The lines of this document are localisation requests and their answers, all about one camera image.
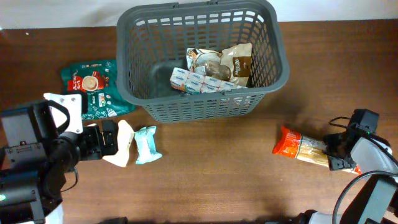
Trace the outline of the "orange spaghetti packet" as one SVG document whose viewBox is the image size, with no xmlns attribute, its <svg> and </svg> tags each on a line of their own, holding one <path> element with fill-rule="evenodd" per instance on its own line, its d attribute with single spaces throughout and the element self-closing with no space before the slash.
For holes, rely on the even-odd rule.
<svg viewBox="0 0 398 224">
<path fill-rule="evenodd" d="M 325 154 L 326 144 L 323 141 L 307 137 L 299 132 L 281 127 L 282 135 L 274 146 L 272 153 L 327 167 L 331 170 L 330 160 Z"/>
</svg>

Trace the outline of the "green Nescafe coffee bag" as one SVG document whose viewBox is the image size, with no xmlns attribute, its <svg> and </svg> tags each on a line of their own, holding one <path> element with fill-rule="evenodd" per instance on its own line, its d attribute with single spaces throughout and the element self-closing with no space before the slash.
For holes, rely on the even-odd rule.
<svg viewBox="0 0 398 224">
<path fill-rule="evenodd" d="M 115 59 L 73 63 L 62 69 L 64 90 L 67 93 L 80 91 L 85 94 L 87 109 L 82 112 L 83 120 L 121 116 L 136 109 L 118 92 L 117 74 Z"/>
</svg>

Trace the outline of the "dark grey plastic basket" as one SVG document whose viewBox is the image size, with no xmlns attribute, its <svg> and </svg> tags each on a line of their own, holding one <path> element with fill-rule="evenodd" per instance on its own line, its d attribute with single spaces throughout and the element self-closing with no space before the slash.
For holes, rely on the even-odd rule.
<svg viewBox="0 0 398 224">
<path fill-rule="evenodd" d="M 250 113 L 289 79 L 289 63 L 273 6 L 262 0 L 136 6 L 117 26 L 117 88 L 129 103 L 168 123 Z M 252 45 L 245 89 L 190 95 L 172 88 L 174 68 L 189 47 L 217 52 Z"/>
</svg>

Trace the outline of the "Kleenex tissue multipack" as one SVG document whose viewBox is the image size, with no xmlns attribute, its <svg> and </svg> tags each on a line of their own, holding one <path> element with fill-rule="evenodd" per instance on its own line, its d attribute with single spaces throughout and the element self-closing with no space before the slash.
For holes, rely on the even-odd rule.
<svg viewBox="0 0 398 224">
<path fill-rule="evenodd" d="M 191 95 L 216 92 L 226 93 L 227 91 L 245 88 L 245 86 L 189 72 L 188 70 L 177 67 L 172 71 L 170 84 L 173 89 Z"/>
</svg>

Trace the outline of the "brown white pastry bag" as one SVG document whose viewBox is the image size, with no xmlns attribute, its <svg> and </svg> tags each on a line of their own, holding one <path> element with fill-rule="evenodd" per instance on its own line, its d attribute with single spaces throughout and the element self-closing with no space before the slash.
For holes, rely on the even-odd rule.
<svg viewBox="0 0 398 224">
<path fill-rule="evenodd" d="M 194 73 L 247 86 L 251 74 L 252 44 L 238 44 L 221 52 L 188 48 L 187 68 Z"/>
</svg>

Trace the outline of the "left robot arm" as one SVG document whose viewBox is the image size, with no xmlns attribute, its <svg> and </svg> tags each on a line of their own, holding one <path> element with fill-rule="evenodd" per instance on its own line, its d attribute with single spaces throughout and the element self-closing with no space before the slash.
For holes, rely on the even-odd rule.
<svg viewBox="0 0 398 224">
<path fill-rule="evenodd" d="M 1 171 L 1 223 L 45 223 L 61 211 L 67 172 L 118 151 L 114 121 L 69 131 L 70 112 L 52 100 L 4 111 L 1 119 L 10 162 Z"/>
</svg>

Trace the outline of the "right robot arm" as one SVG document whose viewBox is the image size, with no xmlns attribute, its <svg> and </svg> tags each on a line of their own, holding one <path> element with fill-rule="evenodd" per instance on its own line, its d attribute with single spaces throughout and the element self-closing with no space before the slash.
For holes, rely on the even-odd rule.
<svg viewBox="0 0 398 224">
<path fill-rule="evenodd" d="M 307 210 L 291 223 L 389 223 L 397 214 L 397 159 L 387 140 L 376 134 L 379 114 L 355 109 L 342 133 L 324 136 L 330 170 L 359 167 L 361 174 L 342 191 L 332 214 Z"/>
</svg>

